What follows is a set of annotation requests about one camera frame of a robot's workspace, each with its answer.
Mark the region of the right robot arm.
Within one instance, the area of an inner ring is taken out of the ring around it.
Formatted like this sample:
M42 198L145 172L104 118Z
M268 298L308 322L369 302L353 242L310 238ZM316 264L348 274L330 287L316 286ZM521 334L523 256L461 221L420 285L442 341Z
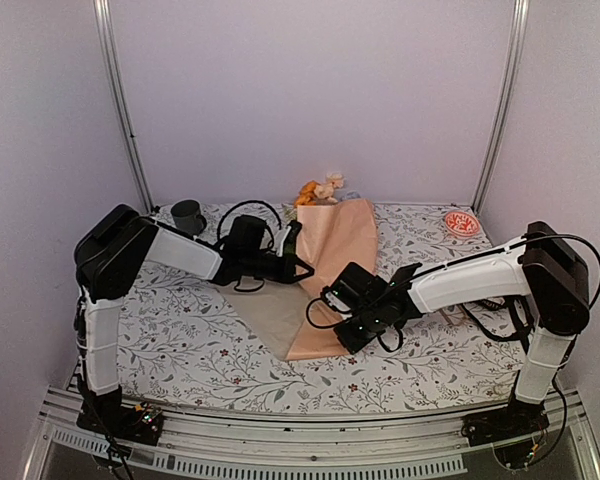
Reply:
M536 417L552 380L567 360L570 345L590 321L600 296L592 288L589 267L572 243L587 240L555 232L538 221L524 235L500 246L424 268L413 263L398 268L390 280L351 262L320 298L342 321L336 336L351 353L362 350L394 327L442 310L495 298L529 298L539 319L517 375L513 400L497 415L497 427L517 436Z

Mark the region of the peach wrapping paper sheet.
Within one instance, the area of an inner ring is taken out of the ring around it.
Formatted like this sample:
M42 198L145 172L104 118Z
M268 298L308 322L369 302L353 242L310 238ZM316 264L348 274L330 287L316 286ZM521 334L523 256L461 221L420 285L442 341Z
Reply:
M218 291L276 359L343 356L347 350L329 328L341 317L316 304L311 318L322 326L316 329L306 321L305 309L349 263L375 272L378 233L374 206L359 198L334 205L300 206L295 213L302 224L296 254L314 267L314 275L294 285L268 282L255 293L239 293L229 286Z

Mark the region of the orange fake flower stem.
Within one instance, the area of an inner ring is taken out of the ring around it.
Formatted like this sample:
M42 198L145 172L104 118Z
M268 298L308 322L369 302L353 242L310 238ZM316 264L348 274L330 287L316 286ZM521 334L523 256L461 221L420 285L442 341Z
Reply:
M334 205L340 201L338 195L345 186L345 177L341 173L330 173L324 181L311 180L301 187L293 206Z

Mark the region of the blue fake flower stem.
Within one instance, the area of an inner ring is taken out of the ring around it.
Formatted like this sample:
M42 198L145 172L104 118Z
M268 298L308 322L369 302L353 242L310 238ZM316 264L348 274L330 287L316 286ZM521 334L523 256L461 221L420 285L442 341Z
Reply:
M357 191L347 191L344 193L344 195L342 196L342 200L355 200L355 199L360 199L361 195L357 192Z

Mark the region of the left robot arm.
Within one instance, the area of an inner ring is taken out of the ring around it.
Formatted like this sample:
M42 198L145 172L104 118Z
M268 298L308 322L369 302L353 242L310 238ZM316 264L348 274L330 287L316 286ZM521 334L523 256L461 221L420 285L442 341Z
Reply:
M74 329L80 373L78 388L91 419L108 434L128 426L117 372L118 325L126 295L145 262L180 269L216 286L238 286L243 278L292 285L314 275L295 241L296 220L276 227L253 215L223 216L214 242L201 238L200 215L175 216L166 224L132 207L111 210L74 250L79 288Z

